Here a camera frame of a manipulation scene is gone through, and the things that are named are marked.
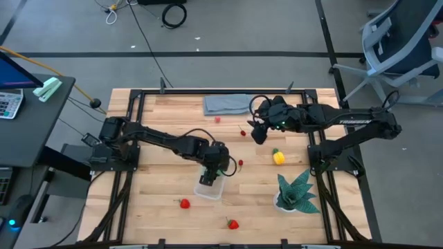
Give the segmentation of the grey office chair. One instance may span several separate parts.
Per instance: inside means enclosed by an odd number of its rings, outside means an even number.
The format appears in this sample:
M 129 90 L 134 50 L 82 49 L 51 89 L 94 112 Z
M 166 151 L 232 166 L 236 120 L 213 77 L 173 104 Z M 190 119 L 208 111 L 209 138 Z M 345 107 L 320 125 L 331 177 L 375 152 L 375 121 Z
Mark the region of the grey office chair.
M 361 29 L 366 69 L 334 64 L 330 73 L 345 71 L 363 81 L 340 102 L 347 101 L 363 87 L 370 85 L 380 100 L 388 101 L 382 84 L 398 89 L 416 84 L 419 76 L 437 79 L 443 65 L 443 48 L 433 47 L 428 29 L 443 9 L 443 0 L 396 0 L 389 8 L 368 21 Z

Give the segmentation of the grey folded cloth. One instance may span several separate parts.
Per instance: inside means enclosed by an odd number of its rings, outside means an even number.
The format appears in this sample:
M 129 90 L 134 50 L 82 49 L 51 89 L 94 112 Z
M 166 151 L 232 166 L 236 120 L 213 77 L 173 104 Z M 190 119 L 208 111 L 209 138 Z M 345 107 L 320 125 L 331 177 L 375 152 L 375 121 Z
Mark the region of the grey folded cloth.
M 203 98 L 205 116 L 239 115 L 249 112 L 252 95 L 207 95 Z

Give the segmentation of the green artificial plant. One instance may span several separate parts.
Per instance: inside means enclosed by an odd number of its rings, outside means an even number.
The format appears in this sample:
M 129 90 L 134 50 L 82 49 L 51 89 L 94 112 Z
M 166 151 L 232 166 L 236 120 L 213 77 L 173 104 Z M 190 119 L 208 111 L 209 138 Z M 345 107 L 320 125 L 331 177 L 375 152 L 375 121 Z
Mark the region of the green artificial plant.
M 292 183 L 289 183 L 285 177 L 278 174 L 278 197 L 277 206 L 286 210 L 297 209 L 305 214 L 318 214 L 319 209 L 310 201 L 316 195 L 310 193 L 312 184 L 308 183 L 310 170 L 305 170 Z

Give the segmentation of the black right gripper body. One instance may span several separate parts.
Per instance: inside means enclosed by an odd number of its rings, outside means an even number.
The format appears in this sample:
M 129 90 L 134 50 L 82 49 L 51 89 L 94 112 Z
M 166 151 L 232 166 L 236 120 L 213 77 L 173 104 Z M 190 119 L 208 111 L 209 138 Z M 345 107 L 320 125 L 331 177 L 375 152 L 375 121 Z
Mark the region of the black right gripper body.
M 252 97 L 249 111 L 252 115 L 252 120 L 248 121 L 250 125 L 255 122 L 257 125 L 266 124 L 272 130 L 302 133 L 302 115 L 305 111 L 287 104 L 281 95 L 274 99 L 256 95 Z

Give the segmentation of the white plant pot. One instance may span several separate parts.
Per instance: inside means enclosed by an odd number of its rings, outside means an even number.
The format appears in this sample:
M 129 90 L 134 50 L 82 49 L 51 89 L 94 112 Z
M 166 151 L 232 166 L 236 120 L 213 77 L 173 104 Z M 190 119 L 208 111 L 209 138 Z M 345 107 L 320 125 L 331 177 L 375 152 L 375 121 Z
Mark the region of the white plant pot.
M 297 209 L 286 210 L 286 209 L 284 209 L 284 208 L 282 208 L 282 207 L 277 206 L 277 202 L 278 202 L 278 197 L 279 197 L 279 195 L 280 195 L 280 192 L 276 193 L 276 194 L 274 195 L 274 197 L 273 197 L 273 206 L 274 206 L 274 208 L 275 208 L 276 210 L 279 210 L 279 211 L 281 211 L 281 212 L 285 212 L 285 213 L 294 213 L 294 212 L 297 212 L 297 211 L 298 211 Z

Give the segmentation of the grey desk calculator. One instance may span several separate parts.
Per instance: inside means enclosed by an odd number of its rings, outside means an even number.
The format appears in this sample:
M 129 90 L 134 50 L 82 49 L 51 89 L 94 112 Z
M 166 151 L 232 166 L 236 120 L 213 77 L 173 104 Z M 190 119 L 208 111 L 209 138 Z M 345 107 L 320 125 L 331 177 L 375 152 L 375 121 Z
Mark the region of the grey desk calculator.
M 14 119 L 24 100 L 23 89 L 0 89 L 0 119 Z

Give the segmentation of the computer monitor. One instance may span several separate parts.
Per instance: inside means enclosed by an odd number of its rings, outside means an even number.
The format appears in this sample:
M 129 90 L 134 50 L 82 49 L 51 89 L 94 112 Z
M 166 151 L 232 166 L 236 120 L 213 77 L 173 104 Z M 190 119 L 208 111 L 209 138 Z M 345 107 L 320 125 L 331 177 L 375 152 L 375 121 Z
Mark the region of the computer monitor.
M 43 83 L 0 52 L 0 89 L 36 89 Z

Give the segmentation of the dark grey desk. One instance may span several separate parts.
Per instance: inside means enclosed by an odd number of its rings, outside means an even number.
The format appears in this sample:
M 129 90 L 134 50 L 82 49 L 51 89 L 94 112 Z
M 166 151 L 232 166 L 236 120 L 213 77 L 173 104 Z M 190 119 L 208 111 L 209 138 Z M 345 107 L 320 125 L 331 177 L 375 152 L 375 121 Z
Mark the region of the dark grey desk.
M 62 85 L 46 102 L 24 89 L 15 118 L 0 119 L 0 167 L 32 167 L 38 161 L 75 84 L 74 77 L 58 78 Z

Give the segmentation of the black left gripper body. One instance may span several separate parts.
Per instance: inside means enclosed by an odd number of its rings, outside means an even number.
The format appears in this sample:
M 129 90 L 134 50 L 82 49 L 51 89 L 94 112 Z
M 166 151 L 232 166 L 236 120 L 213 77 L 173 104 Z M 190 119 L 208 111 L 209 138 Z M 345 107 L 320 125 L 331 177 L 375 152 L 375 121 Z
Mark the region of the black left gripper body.
M 225 174 L 230 161 L 229 150 L 223 142 L 212 142 L 203 155 L 203 166 L 210 174 Z

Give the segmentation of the device with blue light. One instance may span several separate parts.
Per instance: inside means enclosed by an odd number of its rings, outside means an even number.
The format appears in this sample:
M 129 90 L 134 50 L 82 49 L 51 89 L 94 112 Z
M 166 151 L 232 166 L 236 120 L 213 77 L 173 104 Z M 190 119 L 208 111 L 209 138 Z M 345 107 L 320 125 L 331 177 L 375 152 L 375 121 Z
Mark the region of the device with blue light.
M 0 206 L 0 237 L 23 228 L 33 202 L 31 194 L 23 194 L 12 200 L 5 208 Z

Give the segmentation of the clear plastic tupperware container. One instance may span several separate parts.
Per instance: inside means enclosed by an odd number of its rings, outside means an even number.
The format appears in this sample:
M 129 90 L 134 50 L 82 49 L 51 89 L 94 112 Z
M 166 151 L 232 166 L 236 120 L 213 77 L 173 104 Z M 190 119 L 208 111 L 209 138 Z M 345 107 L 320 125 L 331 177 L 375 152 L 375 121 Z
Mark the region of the clear plastic tupperware container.
M 210 200 L 219 200 L 222 197 L 223 191 L 224 191 L 224 185 L 226 182 L 226 177 L 222 174 L 221 176 L 218 176 L 215 181 L 213 182 L 212 186 L 202 185 L 199 180 L 204 175 L 205 168 L 203 166 L 199 169 L 199 175 L 197 177 L 197 182 L 194 187 L 194 194 L 210 199 Z

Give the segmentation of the black aluminium table frame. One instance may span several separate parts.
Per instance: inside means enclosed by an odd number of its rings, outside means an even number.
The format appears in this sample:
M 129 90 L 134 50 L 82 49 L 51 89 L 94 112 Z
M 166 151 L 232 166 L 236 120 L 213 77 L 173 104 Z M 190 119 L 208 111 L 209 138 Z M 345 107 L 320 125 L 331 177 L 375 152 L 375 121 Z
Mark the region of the black aluminium table frame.
M 111 237 L 121 235 L 126 244 L 153 245 L 164 239 L 167 245 L 191 247 L 331 245 L 343 249 L 351 236 L 339 228 L 332 210 L 285 213 L 273 206 L 278 174 L 292 181 L 303 173 L 309 166 L 308 145 L 319 141 L 319 135 L 269 131 L 265 143 L 258 145 L 250 135 L 250 115 L 224 116 L 216 123 L 203 114 L 204 96 L 216 94 L 223 95 L 225 90 L 150 91 L 143 102 L 135 102 L 132 118 L 173 135 L 189 131 L 194 136 L 216 138 L 226 144 L 235 160 L 244 161 L 242 170 L 230 170 L 219 200 L 202 198 L 194 194 L 198 164 L 168 149 L 142 144 L 127 213 L 115 216 Z M 284 154 L 282 165 L 273 161 L 274 148 Z M 180 208 L 177 199 L 188 199 L 190 208 Z M 230 230 L 226 217 L 235 219 L 239 228 Z

